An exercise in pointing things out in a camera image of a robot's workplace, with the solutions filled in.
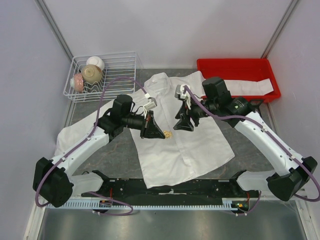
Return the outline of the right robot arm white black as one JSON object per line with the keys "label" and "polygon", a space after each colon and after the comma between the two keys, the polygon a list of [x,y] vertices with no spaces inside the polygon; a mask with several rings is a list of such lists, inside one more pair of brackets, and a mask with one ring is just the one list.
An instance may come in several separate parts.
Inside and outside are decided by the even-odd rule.
{"label": "right robot arm white black", "polygon": [[297,192],[308,181],[312,181],[317,189],[320,187],[313,175],[317,161],[312,156],[303,157],[289,147],[249,101],[242,96],[232,97],[222,78],[208,78],[202,82],[202,88],[205,97],[198,100],[187,84],[176,87],[175,97],[182,101],[182,106],[173,128],[192,132],[201,118],[219,119],[250,140],[273,167],[270,171],[238,172],[235,181],[229,184],[233,196],[240,197],[246,191],[270,191],[287,202],[293,196],[301,199]]}

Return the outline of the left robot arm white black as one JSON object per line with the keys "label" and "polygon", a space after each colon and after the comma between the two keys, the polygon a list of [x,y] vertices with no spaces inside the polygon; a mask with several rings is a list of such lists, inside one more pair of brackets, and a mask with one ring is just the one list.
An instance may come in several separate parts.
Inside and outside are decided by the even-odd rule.
{"label": "left robot arm white black", "polygon": [[157,125],[153,109],[156,100],[146,94],[147,103],[143,114],[132,111],[133,98],[121,94],[113,101],[112,107],[99,116],[93,127],[73,146],[52,159],[41,158],[35,166],[32,188],[37,197],[43,197],[56,208],[64,205],[72,196],[84,193],[106,196],[110,185],[98,171],[74,175],[77,168],[92,154],[106,146],[125,128],[139,130],[142,139],[164,139],[165,134]]}

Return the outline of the white button shirt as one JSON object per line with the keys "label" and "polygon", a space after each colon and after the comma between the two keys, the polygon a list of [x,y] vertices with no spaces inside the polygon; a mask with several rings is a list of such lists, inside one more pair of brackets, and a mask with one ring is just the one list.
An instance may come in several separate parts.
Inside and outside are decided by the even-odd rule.
{"label": "white button shirt", "polygon": [[171,133],[165,139],[142,139],[139,130],[131,130],[144,183],[148,189],[160,186],[174,186],[214,171],[235,158],[236,153],[230,146],[211,117],[200,120],[194,131],[174,130],[175,116],[181,102],[174,97],[178,85],[189,85],[197,96],[204,96],[200,71],[183,77],[166,73],[153,75],[130,96],[137,107],[145,105],[148,93],[155,98],[155,122],[162,131]]}

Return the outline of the flower brooch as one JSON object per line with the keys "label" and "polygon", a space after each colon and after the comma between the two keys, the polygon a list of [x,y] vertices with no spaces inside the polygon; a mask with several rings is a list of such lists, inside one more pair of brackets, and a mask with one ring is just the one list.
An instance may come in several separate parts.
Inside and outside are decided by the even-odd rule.
{"label": "flower brooch", "polygon": [[166,139],[171,139],[173,137],[173,133],[171,131],[164,131],[164,136]]}

